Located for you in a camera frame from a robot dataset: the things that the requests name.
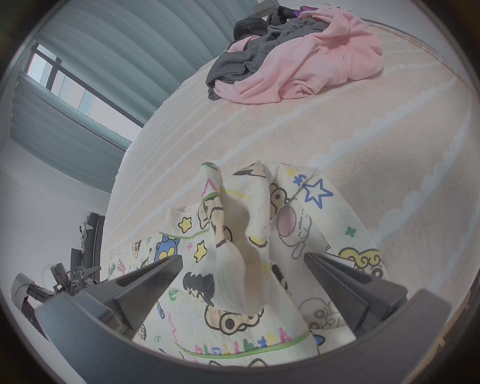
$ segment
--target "pink sweatshirt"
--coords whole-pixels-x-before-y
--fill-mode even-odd
[[[340,8],[304,11],[330,25],[323,31],[297,37],[275,47],[260,69],[234,84],[215,81],[221,98],[244,104],[275,103],[317,94],[324,86],[359,80],[379,72],[384,65],[382,42],[367,24]],[[248,37],[229,50],[242,50]]]

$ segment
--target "mattress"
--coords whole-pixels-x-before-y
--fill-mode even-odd
[[[384,69],[265,105],[207,97],[213,62],[156,111],[125,153],[103,234],[101,279],[122,247],[200,201],[203,162],[321,169],[370,232],[390,279],[460,305],[480,267],[479,101],[431,48],[371,24]]]

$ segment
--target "curtain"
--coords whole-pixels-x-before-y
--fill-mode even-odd
[[[10,137],[60,172],[110,193],[130,141],[20,73]]]
[[[257,0],[82,0],[67,3],[38,42],[142,123],[222,53]]]

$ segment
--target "cartoon print shirt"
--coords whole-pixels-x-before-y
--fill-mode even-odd
[[[210,365],[265,366],[355,339],[305,263],[322,252],[388,278],[366,228],[315,168],[256,162],[222,179],[201,166],[202,201],[112,260],[110,278],[181,254],[183,270],[134,341]]]

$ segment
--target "green cross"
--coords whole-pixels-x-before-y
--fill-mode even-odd
[[[354,236],[355,236],[355,232],[357,232],[357,230],[356,230],[355,228],[347,227],[347,231],[345,232],[345,234],[346,234],[347,236],[354,237]]]

